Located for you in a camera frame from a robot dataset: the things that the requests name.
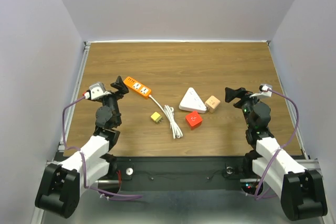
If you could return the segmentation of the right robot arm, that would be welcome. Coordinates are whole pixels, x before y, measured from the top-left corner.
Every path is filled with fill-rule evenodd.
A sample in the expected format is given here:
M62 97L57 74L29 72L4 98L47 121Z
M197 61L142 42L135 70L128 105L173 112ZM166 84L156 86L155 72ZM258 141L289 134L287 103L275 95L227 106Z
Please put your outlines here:
M268 127L271 109L261 99L274 93L267 84L261 84L258 93L245 88L225 89L225 102L238 100L234 107L244 115L246 140L253 148L245 155L241 170L248 177L258 176L257 186L252 192L254 199L267 198L261 189L268 185L280 199L289 220L326 216L328 206L322 175L294 160L284 149L287 144L280 145Z

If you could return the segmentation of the aluminium frame rail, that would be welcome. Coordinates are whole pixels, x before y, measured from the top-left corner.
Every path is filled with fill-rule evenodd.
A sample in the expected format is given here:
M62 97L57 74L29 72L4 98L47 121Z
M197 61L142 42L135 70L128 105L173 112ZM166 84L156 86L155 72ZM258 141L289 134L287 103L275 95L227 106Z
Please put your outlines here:
M83 55L81 57L80 67L79 67L79 70L78 70L78 75L77 75L74 91L73 91L73 94L71 96L70 102L74 102L78 97L83 73L84 73L84 70L85 70L85 65L86 65L86 62L87 62L88 55L89 55L91 42L85 41L83 44L84 44ZM59 143L58 143L56 153L55 153L55 155L54 155L54 157L51 161L46 162L46 165L58 164L60 161L65 160L65 157L64 157L65 146L64 146L63 136L64 136L64 133L65 133L65 138L67 138L67 136L68 136L74 110L75 110L75 105L73 105L69 109L69 111L64 114L65 118L61 123L61 136L60 136L60 140L59 140ZM45 219L44 210L35 207L34 212L33 212L33 217L31 219L31 223L44 223L44 219Z

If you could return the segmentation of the white triangular power strip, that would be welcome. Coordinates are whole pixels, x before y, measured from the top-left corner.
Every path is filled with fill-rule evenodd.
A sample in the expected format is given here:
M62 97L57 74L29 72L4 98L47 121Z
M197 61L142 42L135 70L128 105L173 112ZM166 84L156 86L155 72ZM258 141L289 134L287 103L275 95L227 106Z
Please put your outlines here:
M186 91L178 107L183 111L196 111L201 114L207 112L207 107L205 106L204 102L196 93L196 91L191 87Z

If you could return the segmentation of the yellow plug adapter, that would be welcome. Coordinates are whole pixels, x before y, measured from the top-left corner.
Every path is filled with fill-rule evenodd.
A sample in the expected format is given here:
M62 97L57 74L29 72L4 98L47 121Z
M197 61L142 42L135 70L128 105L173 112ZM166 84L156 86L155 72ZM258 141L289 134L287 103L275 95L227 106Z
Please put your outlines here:
M154 112L151 116L150 116L151 120L158 124L158 123L161 123L163 118L162 118L162 115L158 112Z

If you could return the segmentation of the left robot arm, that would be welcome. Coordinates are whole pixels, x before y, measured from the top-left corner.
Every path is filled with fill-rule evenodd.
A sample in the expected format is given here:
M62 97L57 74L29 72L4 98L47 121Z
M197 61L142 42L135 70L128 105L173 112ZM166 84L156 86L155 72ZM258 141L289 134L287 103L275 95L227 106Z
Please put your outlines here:
M66 160L45 167L35 207L69 218L76 210L80 197L99 178L113 178L117 172L116 158L109 151L116 145L120 132L121 113L118 100L129 92L121 76L111 84L116 91L108 91L102 82L92 84L77 101L100 102L96 111L95 129L81 147Z

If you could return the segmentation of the beige cube socket adapter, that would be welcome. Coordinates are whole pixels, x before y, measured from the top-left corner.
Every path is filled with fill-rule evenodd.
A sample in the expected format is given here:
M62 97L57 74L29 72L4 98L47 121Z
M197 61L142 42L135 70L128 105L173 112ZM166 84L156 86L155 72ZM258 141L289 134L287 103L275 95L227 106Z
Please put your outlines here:
M205 101L205 106L208 112L213 113L220 103L221 101L212 95Z

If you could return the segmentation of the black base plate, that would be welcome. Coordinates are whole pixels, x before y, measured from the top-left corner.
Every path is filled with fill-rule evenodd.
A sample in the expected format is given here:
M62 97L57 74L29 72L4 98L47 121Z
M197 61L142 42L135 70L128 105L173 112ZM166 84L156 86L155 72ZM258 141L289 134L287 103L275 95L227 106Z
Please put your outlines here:
M237 190L257 182L243 173L241 156L117 157L117 174L96 181L103 190Z

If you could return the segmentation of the red cube socket adapter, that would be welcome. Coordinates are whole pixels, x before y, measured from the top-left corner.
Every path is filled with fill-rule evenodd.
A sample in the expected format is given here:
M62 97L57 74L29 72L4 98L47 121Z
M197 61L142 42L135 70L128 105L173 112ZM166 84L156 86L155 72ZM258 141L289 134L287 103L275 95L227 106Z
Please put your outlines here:
M202 124L202 117L199 115L197 111L193 111L185 116L185 120L191 130L199 127Z

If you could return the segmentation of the orange power strip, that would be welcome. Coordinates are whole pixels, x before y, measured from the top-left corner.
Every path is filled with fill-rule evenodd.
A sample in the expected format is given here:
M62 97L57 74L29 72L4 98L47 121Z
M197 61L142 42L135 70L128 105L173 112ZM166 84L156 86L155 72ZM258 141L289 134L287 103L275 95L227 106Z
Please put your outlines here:
M150 88L143 85L132 77L126 77L123 82L128 88L130 88L145 99L148 99L152 93L152 90Z

